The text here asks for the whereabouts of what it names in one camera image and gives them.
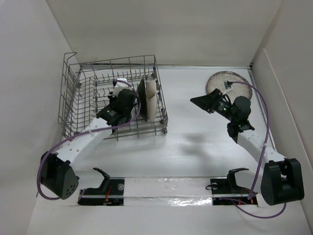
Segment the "cream plate with metallic rim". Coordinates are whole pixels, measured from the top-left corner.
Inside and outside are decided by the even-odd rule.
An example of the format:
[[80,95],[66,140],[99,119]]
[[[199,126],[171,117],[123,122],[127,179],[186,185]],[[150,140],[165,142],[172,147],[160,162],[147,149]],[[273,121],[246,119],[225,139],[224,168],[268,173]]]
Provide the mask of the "cream plate with metallic rim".
[[146,97],[146,87],[145,81],[142,78],[137,87],[137,93],[140,99],[140,115],[145,122],[148,121],[148,109],[147,109],[147,97]]

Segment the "speckled beige round plate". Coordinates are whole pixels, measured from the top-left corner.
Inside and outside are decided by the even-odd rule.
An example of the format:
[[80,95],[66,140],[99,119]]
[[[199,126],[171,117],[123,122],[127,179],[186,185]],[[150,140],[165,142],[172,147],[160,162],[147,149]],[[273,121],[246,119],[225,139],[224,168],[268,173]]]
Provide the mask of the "speckled beige round plate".
[[248,81],[241,75],[232,71],[220,71],[213,74],[207,81],[206,93],[209,94],[215,89],[219,89],[223,94],[229,96],[231,101],[234,101],[236,97],[244,96],[251,100],[252,98],[252,88],[247,85],[234,83],[231,88],[225,87],[225,82],[243,82],[248,83]]

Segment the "cream three-section divided plate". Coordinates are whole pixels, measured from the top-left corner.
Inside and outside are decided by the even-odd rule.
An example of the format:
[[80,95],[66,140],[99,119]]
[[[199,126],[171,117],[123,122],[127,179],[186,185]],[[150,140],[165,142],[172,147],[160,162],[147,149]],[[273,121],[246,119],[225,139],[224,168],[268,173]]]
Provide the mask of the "cream three-section divided plate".
[[154,122],[157,113],[157,83],[155,80],[147,83],[146,99],[148,120]]

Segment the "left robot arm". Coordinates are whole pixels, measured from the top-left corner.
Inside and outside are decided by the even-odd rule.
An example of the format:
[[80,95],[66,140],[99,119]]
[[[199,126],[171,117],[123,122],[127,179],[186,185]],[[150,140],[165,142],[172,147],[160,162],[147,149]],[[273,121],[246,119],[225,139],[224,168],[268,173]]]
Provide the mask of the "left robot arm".
[[46,200],[66,200],[79,185],[75,167],[113,130],[126,127],[135,121],[133,106],[140,99],[134,88],[122,89],[117,98],[103,108],[87,128],[51,147],[41,157],[37,173],[37,190]]

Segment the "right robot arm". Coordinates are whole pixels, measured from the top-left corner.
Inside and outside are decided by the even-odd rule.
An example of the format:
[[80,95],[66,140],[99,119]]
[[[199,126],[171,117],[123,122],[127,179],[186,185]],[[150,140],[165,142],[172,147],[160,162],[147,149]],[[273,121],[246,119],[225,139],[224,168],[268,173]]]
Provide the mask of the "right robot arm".
[[215,89],[207,95],[191,98],[190,101],[209,114],[216,112],[229,120],[228,135],[258,163],[255,173],[241,169],[226,180],[230,192],[248,187],[250,192],[262,195],[271,206],[304,198],[300,162],[295,158],[284,157],[256,133],[248,121],[251,102],[247,97],[238,96],[231,102],[228,95]]

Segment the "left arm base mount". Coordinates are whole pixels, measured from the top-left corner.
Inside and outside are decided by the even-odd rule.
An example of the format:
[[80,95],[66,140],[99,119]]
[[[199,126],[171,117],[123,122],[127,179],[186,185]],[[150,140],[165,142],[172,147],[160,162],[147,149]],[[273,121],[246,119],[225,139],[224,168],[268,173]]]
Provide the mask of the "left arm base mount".
[[97,188],[85,188],[80,190],[78,205],[80,206],[123,206],[125,178],[113,177],[103,170],[94,167],[93,170],[103,176],[103,180]]

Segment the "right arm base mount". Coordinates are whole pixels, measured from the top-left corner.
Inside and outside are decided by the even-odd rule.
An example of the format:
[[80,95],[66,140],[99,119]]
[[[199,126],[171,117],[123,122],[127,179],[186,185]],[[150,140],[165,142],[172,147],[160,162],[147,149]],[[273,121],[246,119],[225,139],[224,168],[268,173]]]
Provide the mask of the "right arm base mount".
[[228,205],[258,205],[257,197],[248,199],[250,189],[237,185],[235,174],[247,168],[231,169],[226,178],[211,178],[210,184],[205,187],[210,190],[213,197],[213,206]]

